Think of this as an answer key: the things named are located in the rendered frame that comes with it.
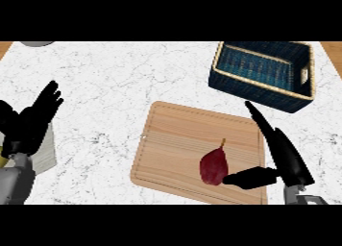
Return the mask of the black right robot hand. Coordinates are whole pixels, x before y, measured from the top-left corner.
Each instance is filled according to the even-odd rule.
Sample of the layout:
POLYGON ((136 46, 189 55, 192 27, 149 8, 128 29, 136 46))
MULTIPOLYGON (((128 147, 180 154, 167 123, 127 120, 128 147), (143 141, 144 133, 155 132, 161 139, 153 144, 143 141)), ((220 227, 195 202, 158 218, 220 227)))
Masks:
POLYGON ((299 186, 305 188, 315 183, 315 180, 301 154, 284 132, 280 128, 271 127, 251 101, 246 101, 246 107, 267 139, 276 167, 252 167, 226 176, 223 183, 226 185, 236 185, 242 189, 254 189, 265 185, 273 185, 277 182, 277 178, 281 178, 287 187, 299 186))

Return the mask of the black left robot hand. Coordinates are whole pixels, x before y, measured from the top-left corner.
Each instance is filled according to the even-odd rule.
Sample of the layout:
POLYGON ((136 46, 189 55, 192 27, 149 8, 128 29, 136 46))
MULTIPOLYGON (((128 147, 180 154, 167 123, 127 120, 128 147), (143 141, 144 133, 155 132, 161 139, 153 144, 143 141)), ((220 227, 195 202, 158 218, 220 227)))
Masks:
POLYGON ((16 153, 25 153, 31 157, 37 153, 62 102, 56 81, 49 82, 34 104, 22 112, 16 112, 10 104, 0 100, 3 158, 16 153))

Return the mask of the wooden cutting board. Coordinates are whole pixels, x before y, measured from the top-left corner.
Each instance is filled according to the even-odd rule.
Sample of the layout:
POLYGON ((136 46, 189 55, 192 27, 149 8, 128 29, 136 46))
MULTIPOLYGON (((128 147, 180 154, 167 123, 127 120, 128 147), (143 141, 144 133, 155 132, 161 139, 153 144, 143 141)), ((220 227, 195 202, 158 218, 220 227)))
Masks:
POLYGON ((231 173, 264 164, 264 135, 254 120, 155 102, 133 162, 133 182, 211 204, 264 205, 264 187, 243 190, 203 183, 200 159, 217 148, 224 150, 231 173))

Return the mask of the dark blue wicker basket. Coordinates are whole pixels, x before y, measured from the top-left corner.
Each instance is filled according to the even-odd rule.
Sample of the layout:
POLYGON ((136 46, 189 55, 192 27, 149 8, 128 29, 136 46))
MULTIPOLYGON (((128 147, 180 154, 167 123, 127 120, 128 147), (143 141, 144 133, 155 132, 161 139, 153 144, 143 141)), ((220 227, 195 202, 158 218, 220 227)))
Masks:
POLYGON ((221 41, 209 87, 295 113, 315 100, 312 46, 299 41, 221 41))

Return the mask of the grey round object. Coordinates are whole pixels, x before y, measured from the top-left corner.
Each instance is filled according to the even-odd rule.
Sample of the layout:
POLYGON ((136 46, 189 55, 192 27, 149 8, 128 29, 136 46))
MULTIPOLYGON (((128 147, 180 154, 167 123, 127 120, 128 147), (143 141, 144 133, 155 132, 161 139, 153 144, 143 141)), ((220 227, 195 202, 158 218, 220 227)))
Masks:
POLYGON ((28 47, 44 47, 53 44, 53 41, 21 41, 21 43, 28 47))

